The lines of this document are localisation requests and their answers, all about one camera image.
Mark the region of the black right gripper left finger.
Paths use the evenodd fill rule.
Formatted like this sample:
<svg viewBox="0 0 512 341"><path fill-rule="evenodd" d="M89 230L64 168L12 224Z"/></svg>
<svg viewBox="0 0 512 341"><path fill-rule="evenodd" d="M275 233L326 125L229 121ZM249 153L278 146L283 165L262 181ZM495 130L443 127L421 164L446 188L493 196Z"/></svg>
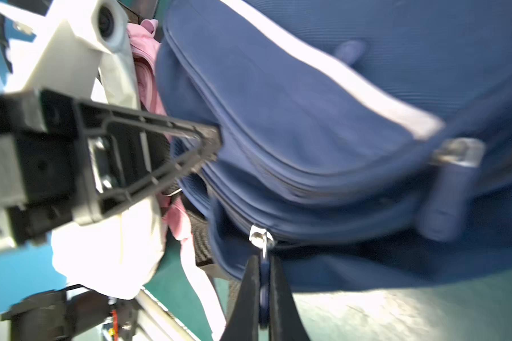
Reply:
<svg viewBox="0 0 512 341"><path fill-rule="evenodd" d="M260 325L260 258L249 258L221 341L256 341Z"/></svg>

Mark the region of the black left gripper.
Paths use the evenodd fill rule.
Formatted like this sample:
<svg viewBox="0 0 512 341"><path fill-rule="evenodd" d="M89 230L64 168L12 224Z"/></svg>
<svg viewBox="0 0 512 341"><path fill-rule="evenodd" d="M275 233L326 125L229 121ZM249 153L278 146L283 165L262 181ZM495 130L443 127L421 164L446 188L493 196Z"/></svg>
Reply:
<svg viewBox="0 0 512 341"><path fill-rule="evenodd" d="M97 107L54 91L0 94L0 253L98 221L83 132Z"/></svg>

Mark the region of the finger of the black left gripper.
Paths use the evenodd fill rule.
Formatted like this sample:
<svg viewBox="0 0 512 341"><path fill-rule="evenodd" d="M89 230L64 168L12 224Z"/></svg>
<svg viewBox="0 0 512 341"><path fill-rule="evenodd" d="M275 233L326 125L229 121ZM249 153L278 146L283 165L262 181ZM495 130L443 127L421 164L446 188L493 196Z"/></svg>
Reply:
<svg viewBox="0 0 512 341"><path fill-rule="evenodd" d="M153 196L216 157L216 126L76 99L51 90L40 99L74 148L74 222L93 224Z"/></svg>

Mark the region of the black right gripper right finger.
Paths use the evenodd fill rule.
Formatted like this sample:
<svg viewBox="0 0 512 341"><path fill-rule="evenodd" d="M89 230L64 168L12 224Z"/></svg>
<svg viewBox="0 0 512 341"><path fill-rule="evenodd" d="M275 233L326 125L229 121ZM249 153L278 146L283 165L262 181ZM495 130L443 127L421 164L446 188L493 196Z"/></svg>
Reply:
<svg viewBox="0 0 512 341"><path fill-rule="evenodd" d="M271 341L309 341L280 259L270 257L269 337Z"/></svg>

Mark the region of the beige and navy backpack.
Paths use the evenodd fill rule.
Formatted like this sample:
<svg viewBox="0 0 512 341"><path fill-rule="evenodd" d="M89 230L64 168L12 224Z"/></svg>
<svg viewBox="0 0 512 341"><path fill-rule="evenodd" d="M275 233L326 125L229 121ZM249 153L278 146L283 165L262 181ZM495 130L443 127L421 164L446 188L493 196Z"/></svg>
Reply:
<svg viewBox="0 0 512 341"><path fill-rule="evenodd" d="M54 230L52 263L69 284L130 300L157 270L165 234L158 200L150 196L99 223Z"/></svg>

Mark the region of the pink backpack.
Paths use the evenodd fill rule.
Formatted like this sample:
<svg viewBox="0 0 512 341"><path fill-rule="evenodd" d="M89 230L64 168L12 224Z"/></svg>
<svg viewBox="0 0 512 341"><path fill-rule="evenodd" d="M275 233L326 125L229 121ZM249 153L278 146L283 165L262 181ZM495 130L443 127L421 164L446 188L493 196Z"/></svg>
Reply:
<svg viewBox="0 0 512 341"><path fill-rule="evenodd" d="M142 105L158 115L165 115L165 108L159 97L155 65L160 42L155 39L158 21L146 19L141 24L128 24L127 32L135 61L135 74L138 81L138 95ZM193 242L192 223L180 199L160 196L161 207L166 208L162 221L180 242L180 262L189 282L203 308L211 329L211 339L219 340L226 326L226 318L221 309L216 291L206 273L196 266L196 252Z"/></svg>

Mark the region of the navy blue backpack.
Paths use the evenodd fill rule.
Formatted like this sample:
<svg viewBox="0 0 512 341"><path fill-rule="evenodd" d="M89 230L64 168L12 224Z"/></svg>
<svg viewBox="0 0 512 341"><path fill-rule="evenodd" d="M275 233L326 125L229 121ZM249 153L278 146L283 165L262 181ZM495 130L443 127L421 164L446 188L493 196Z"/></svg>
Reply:
<svg viewBox="0 0 512 341"><path fill-rule="evenodd" d="M295 291L512 268L512 1L173 1L157 86L220 128L180 184L226 274L254 229Z"/></svg>

